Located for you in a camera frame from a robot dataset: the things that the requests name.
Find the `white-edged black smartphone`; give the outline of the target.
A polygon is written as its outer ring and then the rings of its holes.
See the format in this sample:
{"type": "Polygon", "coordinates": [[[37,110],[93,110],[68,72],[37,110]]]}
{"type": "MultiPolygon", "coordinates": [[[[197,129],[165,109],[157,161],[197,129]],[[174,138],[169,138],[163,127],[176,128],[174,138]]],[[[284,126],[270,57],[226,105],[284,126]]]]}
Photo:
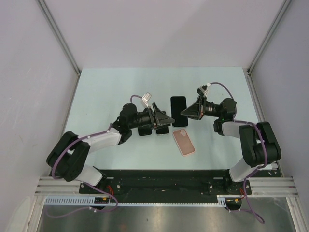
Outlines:
{"type": "Polygon", "coordinates": [[[156,134],[157,135],[165,135],[169,133],[169,117],[166,115],[165,111],[157,111],[156,112],[156,134]]]}

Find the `blue-edged black smartphone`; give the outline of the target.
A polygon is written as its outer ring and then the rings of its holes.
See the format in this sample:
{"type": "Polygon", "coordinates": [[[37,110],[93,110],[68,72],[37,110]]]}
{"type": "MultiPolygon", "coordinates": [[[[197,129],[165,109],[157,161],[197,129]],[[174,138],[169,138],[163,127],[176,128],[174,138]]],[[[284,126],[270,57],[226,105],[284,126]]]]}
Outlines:
{"type": "Polygon", "coordinates": [[[187,108],[185,96],[172,96],[170,98],[171,117],[175,120],[173,127],[187,127],[188,118],[181,115],[181,111],[187,108]]]}

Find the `black phone case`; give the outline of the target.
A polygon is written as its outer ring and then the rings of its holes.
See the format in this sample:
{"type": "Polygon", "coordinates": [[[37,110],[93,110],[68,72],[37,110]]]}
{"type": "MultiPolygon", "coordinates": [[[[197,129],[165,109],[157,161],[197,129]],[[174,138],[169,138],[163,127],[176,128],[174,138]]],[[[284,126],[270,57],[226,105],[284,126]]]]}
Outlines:
{"type": "Polygon", "coordinates": [[[140,137],[152,135],[152,129],[140,127],[138,128],[138,135],[140,137]]]}

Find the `pink phone case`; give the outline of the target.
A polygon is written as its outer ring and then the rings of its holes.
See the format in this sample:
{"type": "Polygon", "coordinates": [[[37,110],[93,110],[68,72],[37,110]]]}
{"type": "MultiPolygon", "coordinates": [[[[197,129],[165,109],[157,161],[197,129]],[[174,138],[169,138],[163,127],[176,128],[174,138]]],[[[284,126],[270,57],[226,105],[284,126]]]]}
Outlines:
{"type": "Polygon", "coordinates": [[[196,149],[188,135],[186,129],[178,129],[172,133],[175,143],[183,156],[195,153],[196,149]]]}

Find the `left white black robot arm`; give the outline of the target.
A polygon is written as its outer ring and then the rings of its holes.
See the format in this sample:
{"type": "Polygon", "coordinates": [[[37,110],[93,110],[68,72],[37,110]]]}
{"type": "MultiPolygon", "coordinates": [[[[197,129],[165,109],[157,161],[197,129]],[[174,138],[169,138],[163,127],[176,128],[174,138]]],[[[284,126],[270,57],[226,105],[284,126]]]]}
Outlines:
{"type": "Polygon", "coordinates": [[[47,157],[54,179],[74,180],[88,184],[96,193],[102,193],[107,182],[103,173],[86,164],[90,153],[125,143],[132,136],[132,129],[145,127],[156,130],[170,126],[174,119],[161,111],[155,103],[142,112],[132,103],[125,104],[119,117],[105,131],[78,136],[72,131],[62,135],[47,157]]]}

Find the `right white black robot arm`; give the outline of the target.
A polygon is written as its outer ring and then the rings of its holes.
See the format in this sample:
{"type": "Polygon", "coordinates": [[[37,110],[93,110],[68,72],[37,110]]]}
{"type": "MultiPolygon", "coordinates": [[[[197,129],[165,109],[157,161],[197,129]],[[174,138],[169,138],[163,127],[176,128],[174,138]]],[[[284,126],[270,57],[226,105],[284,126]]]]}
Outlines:
{"type": "Polygon", "coordinates": [[[239,190],[241,181],[281,159],[281,149],[270,123],[235,120],[236,105],[232,98],[215,104],[199,96],[192,105],[181,111],[182,116],[193,120],[201,120],[204,116],[217,117],[213,123],[214,132],[240,140],[242,158],[227,171],[227,178],[223,181],[223,189],[228,194],[239,190]]]}

